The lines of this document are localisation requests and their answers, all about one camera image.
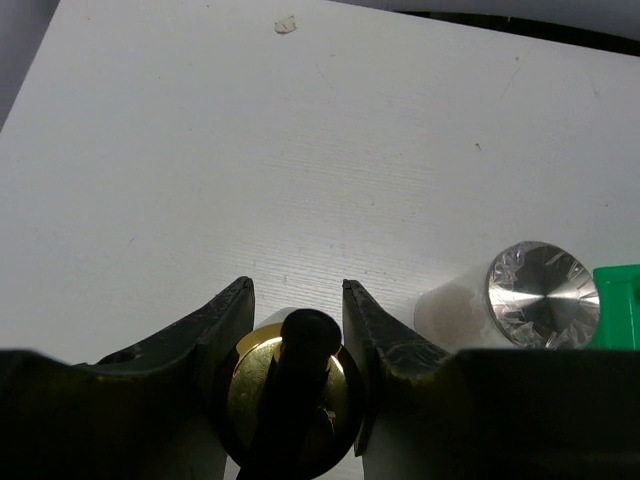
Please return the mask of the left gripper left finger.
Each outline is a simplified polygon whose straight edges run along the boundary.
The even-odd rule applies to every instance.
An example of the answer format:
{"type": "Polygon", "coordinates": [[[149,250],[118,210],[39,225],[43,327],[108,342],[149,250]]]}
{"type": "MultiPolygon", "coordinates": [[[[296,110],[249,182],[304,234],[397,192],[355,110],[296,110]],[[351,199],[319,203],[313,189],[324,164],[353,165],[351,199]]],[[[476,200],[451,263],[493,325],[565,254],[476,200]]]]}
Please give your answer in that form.
{"type": "Polygon", "coordinates": [[[94,364],[1,354],[5,479],[220,479],[214,376],[254,324],[250,278],[94,364]]]}

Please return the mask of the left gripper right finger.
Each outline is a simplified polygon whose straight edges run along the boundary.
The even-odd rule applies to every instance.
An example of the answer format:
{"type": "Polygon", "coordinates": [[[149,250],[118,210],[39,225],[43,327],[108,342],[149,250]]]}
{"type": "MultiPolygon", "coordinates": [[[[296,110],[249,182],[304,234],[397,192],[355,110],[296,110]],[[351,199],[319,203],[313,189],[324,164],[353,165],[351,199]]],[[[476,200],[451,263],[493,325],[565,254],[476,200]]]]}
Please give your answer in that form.
{"type": "Polygon", "coordinates": [[[368,479],[635,479],[634,351],[449,354],[343,284],[346,347],[367,389],[368,479]]]}

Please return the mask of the clear oil bottle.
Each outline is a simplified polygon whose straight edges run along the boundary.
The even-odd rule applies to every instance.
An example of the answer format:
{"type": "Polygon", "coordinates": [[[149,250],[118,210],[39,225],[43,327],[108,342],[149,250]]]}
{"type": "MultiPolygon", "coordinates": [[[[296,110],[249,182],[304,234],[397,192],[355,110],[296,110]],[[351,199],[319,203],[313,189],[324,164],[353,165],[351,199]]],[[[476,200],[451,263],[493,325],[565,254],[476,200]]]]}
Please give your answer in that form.
{"type": "Polygon", "coordinates": [[[352,448],[364,382],[338,323],[282,309],[239,340],[219,367],[212,417],[240,479],[315,479],[352,448]]]}

